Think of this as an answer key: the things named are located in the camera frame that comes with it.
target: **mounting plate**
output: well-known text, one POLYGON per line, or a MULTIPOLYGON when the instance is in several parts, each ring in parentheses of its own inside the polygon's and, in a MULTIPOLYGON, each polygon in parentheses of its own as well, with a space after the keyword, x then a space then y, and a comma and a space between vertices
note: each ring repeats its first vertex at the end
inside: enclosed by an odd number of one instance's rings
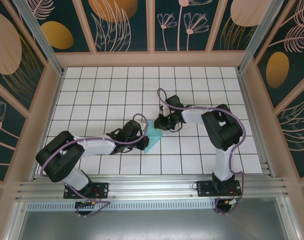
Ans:
MULTIPOLYGON (((89 199, 106 199, 108 198, 108 192, 109 184, 107 182, 94 182, 90 194, 85 197, 89 199)), ((80 199, 80 197, 76 195, 67 185, 64 186, 63 198, 80 199)))
MULTIPOLYGON (((196 187, 197 196, 198 197, 223 197, 223 196, 233 196, 233 192, 228 190, 221 193, 218 193, 215 188, 213 187, 212 181, 197 181, 196 187)), ((241 195, 241 187, 240 182, 238 180, 234 180, 231 184, 231 188, 240 196, 241 195)))

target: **yellow oval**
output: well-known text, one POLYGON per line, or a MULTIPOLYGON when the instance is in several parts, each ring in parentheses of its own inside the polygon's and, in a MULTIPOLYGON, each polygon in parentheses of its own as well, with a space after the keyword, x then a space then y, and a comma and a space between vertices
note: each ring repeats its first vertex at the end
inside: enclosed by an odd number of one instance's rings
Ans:
POLYGON ((52 47, 68 49, 73 45, 73 36, 69 29, 57 21, 47 21, 41 25, 47 40, 52 47))
POLYGON ((271 0, 234 0, 231 5, 232 21, 242 27, 253 27, 261 22, 271 0))
POLYGON ((127 18, 131 18, 138 9, 138 0, 88 0, 92 10, 101 19, 107 22, 122 22, 121 17, 117 17, 117 4, 119 10, 124 10, 127 18))
POLYGON ((271 88, 280 87, 287 78, 289 72, 289 59, 283 52, 273 53, 267 62, 266 81, 271 88))
POLYGON ((13 74, 22 57, 20 35, 13 24, 0 14, 0 74, 13 74))

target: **white grid surface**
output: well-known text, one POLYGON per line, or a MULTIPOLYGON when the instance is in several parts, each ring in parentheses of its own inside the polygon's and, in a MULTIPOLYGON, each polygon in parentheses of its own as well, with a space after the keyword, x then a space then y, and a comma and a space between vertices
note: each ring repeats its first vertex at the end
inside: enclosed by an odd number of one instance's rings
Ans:
MULTIPOLYGON (((55 105, 46 144, 69 130, 80 137, 101 136, 121 128, 134 114, 148 120, 159 114, 156 90, 178 95, 184 105, 227 104, 246 128, 246 140, 235 151, 234 170, 262 174, 250 122, 233 67, 69 67, 55 105)), ((184 124, 163 137, 147 154, 83 157, 76 167, 87 174, 211 174, 215 147, 202 124, 184 124)))

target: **gray floor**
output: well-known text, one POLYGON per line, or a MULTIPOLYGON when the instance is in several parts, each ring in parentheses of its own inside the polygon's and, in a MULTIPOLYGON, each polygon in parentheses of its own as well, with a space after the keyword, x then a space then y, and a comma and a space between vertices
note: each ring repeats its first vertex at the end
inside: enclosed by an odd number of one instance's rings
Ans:
POLYGON ((28 212, 20 240, 286 240, 275 199, 244 199, 221 216, 213 209, 28 212))

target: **black bracket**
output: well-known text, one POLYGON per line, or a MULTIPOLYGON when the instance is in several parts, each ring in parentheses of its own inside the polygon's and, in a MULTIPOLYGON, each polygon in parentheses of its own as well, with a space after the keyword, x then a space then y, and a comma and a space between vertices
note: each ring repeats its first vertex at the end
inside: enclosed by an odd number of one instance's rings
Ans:
MULTIPOLYGON (((198 197, 232 197, 233 191, 230 189, 226 191, 218 192, 214 185, 213 181, 197 181, 193 184, 193 189, 197 190, 198 197)), ((241 187, 240 182, 238 180, 234 180, 230 187, 237 193, 239 196, 241 195, 241 187)))
MULTIPOLYGON (((109 183, 107 182, 94 182, 91 187, 91 191, 85 197, 89 199, 107 199, 109 192, 109 183)), ((78 195, 76 195, 71 188, 67 185, 64 186, 64 199, 80 199, 78 195)))

